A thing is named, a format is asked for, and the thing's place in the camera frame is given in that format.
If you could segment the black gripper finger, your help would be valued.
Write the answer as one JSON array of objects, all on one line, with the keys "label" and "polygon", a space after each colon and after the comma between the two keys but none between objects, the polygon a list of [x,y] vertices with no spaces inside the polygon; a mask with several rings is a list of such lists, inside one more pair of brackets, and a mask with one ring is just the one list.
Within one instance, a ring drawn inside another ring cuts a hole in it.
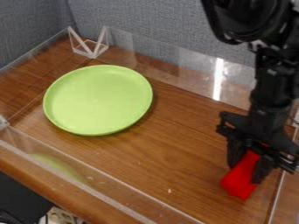
[{"label": "black gripper finger", "polygon": [[262,155],[256,161],[250,183],[258,185],[275,167],[276,161],[268,155]]},{"label": "black gripper finger", "polygon": [[229,139],[228,140],[228,153],[226,153],[226,162],[228,167],[233,168],[238,163],[238,160],[242,158],[245,153],[245,149],[242,143],[238,140]]}]

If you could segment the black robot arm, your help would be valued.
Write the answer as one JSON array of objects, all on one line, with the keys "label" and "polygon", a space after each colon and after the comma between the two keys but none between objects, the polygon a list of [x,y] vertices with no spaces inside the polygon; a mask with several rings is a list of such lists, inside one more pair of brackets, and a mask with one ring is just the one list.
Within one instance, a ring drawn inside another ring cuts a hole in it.
[{"label": "black robot arm", "polygon": [[218,113],[216,131],[228,139],[228,166],[257,154],[248,181],[258,184],[275,168],[295,172],[299,144],[285,121],[299,99],[299,0],[200,0],[218,41],[246,44],[256,55],[256,84],[245,115]]}]

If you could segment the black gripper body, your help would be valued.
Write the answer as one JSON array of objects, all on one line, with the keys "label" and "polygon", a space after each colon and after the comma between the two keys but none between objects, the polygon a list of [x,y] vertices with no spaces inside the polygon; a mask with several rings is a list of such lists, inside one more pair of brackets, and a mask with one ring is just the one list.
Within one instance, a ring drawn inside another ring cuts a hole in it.
[{"label": "black gripper body", "polygon": [[216,132],[238,140],[242,146],[275,160],[275,169],[295,173],[299,166],[299,145],[285,133],[289,107],[269,108],[252,104],[245,115],[221,111]]}]

